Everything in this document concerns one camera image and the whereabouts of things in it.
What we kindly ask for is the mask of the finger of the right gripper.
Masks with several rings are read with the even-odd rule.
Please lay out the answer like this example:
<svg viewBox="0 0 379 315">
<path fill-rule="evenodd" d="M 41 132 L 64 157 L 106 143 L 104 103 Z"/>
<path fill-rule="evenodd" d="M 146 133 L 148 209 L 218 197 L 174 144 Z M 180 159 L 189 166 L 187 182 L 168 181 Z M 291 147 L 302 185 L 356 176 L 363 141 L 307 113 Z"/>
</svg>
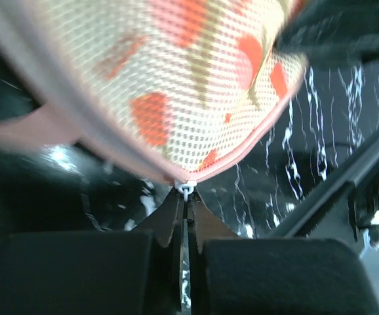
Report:
<svg viewBox="0 0 379 315">
<path fill-rule="evenodd" d="M 312 66 L 379 61 L 379 0 L 309 1 L 283 28 L 275 48 L 304 54 Z"/>
</svg>

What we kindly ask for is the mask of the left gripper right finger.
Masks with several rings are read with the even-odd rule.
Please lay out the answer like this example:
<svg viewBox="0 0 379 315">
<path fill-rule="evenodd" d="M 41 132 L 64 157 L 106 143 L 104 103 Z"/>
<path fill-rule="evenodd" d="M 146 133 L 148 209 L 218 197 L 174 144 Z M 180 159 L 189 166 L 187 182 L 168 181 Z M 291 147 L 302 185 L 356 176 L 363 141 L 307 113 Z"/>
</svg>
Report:
<svg viewBox="0 0 379 315">
<path fill-rule="evenodd" d="M 359 257 L 331 239 L 241 238 L 189 203 L 193 314 L 379 314 Z"/>
</svg>

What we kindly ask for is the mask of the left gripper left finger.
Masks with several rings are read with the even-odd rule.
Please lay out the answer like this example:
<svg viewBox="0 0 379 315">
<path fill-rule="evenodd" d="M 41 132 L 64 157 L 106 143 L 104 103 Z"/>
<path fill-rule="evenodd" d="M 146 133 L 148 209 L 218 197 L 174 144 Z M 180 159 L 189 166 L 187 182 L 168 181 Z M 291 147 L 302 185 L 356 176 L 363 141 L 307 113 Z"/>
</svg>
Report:
<svg viewBox="0 0 379 315">
<path fill-rule="evenodd" d="M 176 314 L 182 195 L 129 232 L 14 234 L 0 244 L 0 314 Z"/>
</svg>

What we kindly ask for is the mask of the pink mesh laundry bag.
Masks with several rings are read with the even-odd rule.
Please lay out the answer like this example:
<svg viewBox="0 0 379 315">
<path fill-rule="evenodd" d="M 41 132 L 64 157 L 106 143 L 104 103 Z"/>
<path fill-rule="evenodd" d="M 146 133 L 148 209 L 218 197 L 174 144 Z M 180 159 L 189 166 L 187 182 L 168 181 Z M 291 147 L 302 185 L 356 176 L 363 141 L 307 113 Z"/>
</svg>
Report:
<svg viewBox="0 0 379 315">
<path fill-rule="evenodd" d="M 238 163 L 299 90 L 274 49 L 302 1 L 0 1 L 0 53 L 40 100 L 0 146 L 82 142 L 190 194 Z"/>
</svg>

